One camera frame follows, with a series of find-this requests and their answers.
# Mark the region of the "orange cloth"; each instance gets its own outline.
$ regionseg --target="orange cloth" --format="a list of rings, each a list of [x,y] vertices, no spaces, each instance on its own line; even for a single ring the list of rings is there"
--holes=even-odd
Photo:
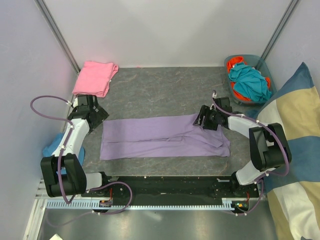
[[[228,71],[228,73],[230,73],[230,69],[232,69],[234,67],[235,64],[238,64],[238,63],[242,63],[244,62],[245,64],[247,64],[245,62],[245,59],[243,56],[235,56],[233,58],[231,58],[227,63],[226,63],[226,69]],[[270,88],[270,85],[271,85],[271,82],[270,82],[270,78],[269,77],[266,77],[265,78],[266,82],[267,82],[267,87],[268,89]],[[234,86],[235,86],[235,82],[230,82],[231,84],[231,88],[234,89]],[[242,100],[242,101],[251,101],[250,98],[248,97],[245,97],[245,96],[242,96],[240,93],[238,93],[237,91],[233,90],[233,93],[234,95],[239,99],[239,100]]]
[[[231,58],[227,63],[226,63],[226,69],[228,71],[228,74],[230,73],[230,69],[232,69],[234,67],[235,64],[238,63],[242,63],[244,62],[245,64],[247,64],[245,62],[245,59],[243,56],[235,56],[233,58]]]

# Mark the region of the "white stripe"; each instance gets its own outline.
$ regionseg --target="white stripe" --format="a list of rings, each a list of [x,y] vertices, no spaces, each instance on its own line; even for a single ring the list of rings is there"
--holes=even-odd
[[[285,131],[284,123],[279,115],[277,108],[277,100],[273,100],[266,106],[258,115],[257,119],[261,122],[268,124],[278,123],[282,125],[283,131]]]
[[[277,187],[274,193],[288,220],[291,234],[295,240],[320,240],[315,207],[309,200],[305,189],[299,182]]]

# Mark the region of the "metal pole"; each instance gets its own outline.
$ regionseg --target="metal pole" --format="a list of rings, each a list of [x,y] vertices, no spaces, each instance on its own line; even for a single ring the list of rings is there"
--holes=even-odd
[[[49,24],[54,36],[56,37],[57,41],[59,42],[62,50],[64,51],[66,57],[68,58],[69,62],[71,63],[73,69],[78,74],[80,72],[80,67],[77,64],[75,57],[73,56],[70,48],[67,45],[65,38],[63,37],[62,33],[60,32],[53,16],[51,15],[48,6],[46,5],[44,0],[34,0],[35,3],[38,5],[41,13],[43,14],[46,22]]]
[[[261,58],[264,61],[267,59],[269,53],[271,52],[272,48],[274,47],[276,41],[278,40],[281,32],[285,28],[285,25],[287,24],[289,18],[291,17],[292,13],[296,9],[299,2],[300,2],[300,0],[291,0],[288,7],[286,8],[280,22],[276,26],[276,29],[274,30],[272,37],[270,38],[268,44],[266,45],[266,47],[261,55]]]

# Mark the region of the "blue stripe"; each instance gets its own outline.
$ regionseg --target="blue stripe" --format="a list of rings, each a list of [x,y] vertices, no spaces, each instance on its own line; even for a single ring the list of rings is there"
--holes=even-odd
[[[313,88],[314,81],[310,75],[309,68],[307,65],[302,62],[298,69],[295,71],[292,77],[282,86],[282,88],[277,91],[260,109],[259,113],[273,100],[280,98],[287,93],[291,93],[300,89],[311,89]]]
[[[265,189],[272,189],[301,181],[320,182],[320,137],[305,136],[289,140],[292,154],[290,171],[287,176],[269,175],[264,178]],[[274,170],[283,173],[285,167]]]

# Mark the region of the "blue cloth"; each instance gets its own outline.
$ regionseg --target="blue cloth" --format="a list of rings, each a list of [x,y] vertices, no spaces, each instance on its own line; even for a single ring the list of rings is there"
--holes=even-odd
[[[272,95],[266,79],[244,62],[236,63],[230,69],[229,79],[235,82],[233,90],[253,102],[267,101]]]
[[[42,154],[44,157],[50,157],[53,152],[57,149],[57,147],[59,146],[59,143],[61,142],[62,138],[64,137],[64,133],[58,133],[53,142],[51,143],[50,146],[46,146],[43,150],[42,150]],[[85,149],[82,146],[80,148],[79,154],[78,154],[78,161],[80,163],[80,165],[82,166],[82,164],[84,163],[84,159],[85,159]],[[66,174],[66,169],[62,168],[61,169],[61,174]]]

